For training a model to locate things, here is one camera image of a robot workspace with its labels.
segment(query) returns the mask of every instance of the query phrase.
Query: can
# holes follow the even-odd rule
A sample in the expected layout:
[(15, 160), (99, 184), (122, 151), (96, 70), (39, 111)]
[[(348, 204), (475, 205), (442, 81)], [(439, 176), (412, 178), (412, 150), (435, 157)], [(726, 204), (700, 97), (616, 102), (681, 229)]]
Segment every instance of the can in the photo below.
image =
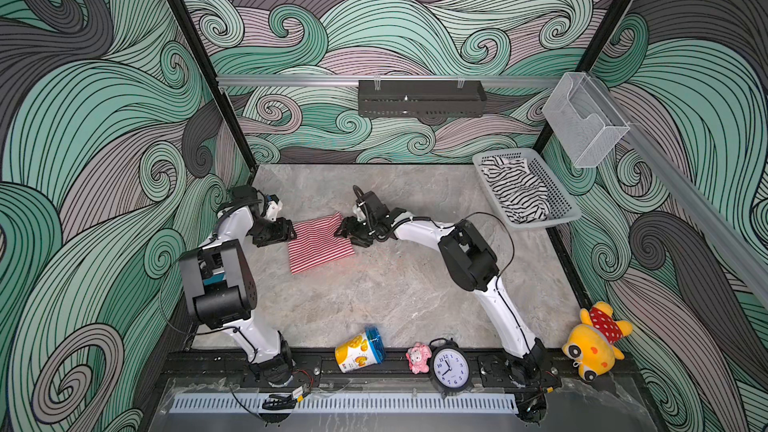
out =
[(336, 363), (341, 372), (364, 368), (384, 361), (386, 352), (379, 329), (370, 326), (336, 348)]

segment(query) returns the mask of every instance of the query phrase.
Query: alarm clock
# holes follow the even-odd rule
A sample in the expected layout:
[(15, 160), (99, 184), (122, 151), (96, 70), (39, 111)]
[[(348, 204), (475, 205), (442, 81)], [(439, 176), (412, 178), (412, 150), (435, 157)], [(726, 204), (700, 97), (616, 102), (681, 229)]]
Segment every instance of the alarm clock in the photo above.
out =
[(444, 338), (430, 342), (445, 341), (444, 345), (432, 352), (429, 361), (429, 379), (432, 385), (442, 394), (456, 395), (469, 387), (472, 375), (469, 371), (469, 362), (464, 352), (458, 348), (458, 344)]

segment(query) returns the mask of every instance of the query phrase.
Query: swirl pattern wallpaper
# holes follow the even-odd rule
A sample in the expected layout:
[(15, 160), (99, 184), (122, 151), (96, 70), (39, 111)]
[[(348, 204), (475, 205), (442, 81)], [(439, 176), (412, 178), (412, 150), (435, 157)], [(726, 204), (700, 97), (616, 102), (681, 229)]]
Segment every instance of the swirl pattern wallpaper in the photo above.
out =
[[(612, 0), (185, 0), (219, 74), (560, 76)], [(363, 119), (356, 89), (231, 87), (256, 159), (470, 163), (531, 146), (548, 90), (490, 89), (488, 115)]]
[[(632, 122), (768, 263), (768, 0), (634, 0), (594, 73)], [(575, 169), (544, 158), (581, 220), (559, 227), (593, 301), (635, 330), (625, 347), (670, 430), (768, 426), (768, 312), (620, 143)]]
[(136, 430), (248, 170), (165, 0), (0, 0), (0, 64), (3, 429)]

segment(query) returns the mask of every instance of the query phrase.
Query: black and white striped clothing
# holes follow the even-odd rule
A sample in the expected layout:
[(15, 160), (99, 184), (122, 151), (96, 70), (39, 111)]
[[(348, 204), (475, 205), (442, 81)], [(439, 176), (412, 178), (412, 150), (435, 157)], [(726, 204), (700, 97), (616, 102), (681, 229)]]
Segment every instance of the black and white striped clothing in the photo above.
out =
[(549, 192), (528, 170), (526, 158), (486, 157), (481, 170), (509, 220), (523, 224), (546, 219)]

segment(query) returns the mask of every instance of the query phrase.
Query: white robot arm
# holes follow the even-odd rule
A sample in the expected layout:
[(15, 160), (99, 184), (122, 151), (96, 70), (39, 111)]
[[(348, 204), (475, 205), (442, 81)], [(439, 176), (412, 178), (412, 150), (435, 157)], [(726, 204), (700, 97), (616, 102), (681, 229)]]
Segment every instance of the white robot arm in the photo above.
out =
[[(395, 217), (394, 223), (408, 219), (413, 219), (413, 214), (403, 212)], [(443, 237), (450, 236), (455, 229), (456, 227), (453, 224), (444, 222), (412, 220), (398, 226), (394, 234), (399, 240), (416, 242), (440, 252), (440, 240)], [(509, 295), (507, 295), (502, 278), (494, 276), (486, 284), (485, 290), (475, 288), (472, 292), (478, 298), (485, 309), (485, 313), (488, 314), (491, 323), (496, 328), (498, 336), (502, 340), (504, 350), (522, 359), (533, 348), (536, 336), (525, 325), (522, 316), (509, 298)]]
[[(507, 353), (510, 377), (520, 387), (539, 386), (546, 349), (509, 298), (496, 254), (475, 226), (468, 220), (434, 222), (401, 208), (389, 211), (373, 192), (354, 189), (355, 215), (345, 218), (336, 234), (363, 247), (397, 238), (439, 251), (454, 283), (475, 294), (494, 324)], [(179, 260), (187, 310), (209, 328), (222, 328), (245, 350), (255, 369), (269, 382), (280, 384), (293, 371), (290, 348), (255, 310), (256, 285), (242, 243), (247, 235), (257, 246), (286, 242), (296, 233), (290, 221), (277, 217), (282, 208), (277, 197), (261, 194), (263, 200), (259, 199), (260, 192), (249, 186), (232, 193), (234, 200), (223, 206), (208, 239)]]
[(435, 222), (401, 208), (390, 211), (375, 193), (362, 193), (356, 186), (354, 190), (354, 216), (345, 218), (336, 234), (349, 237), (353, 245), (361, 247), (397, 238), (439, 251), (454, 283), (474, 293), (491, 319), (508, 355), (511, 376), (520, 384), (539, 382), (546, 349), (507, 294), (496, 254), (475, 226), (468, 220), (455, 224)]

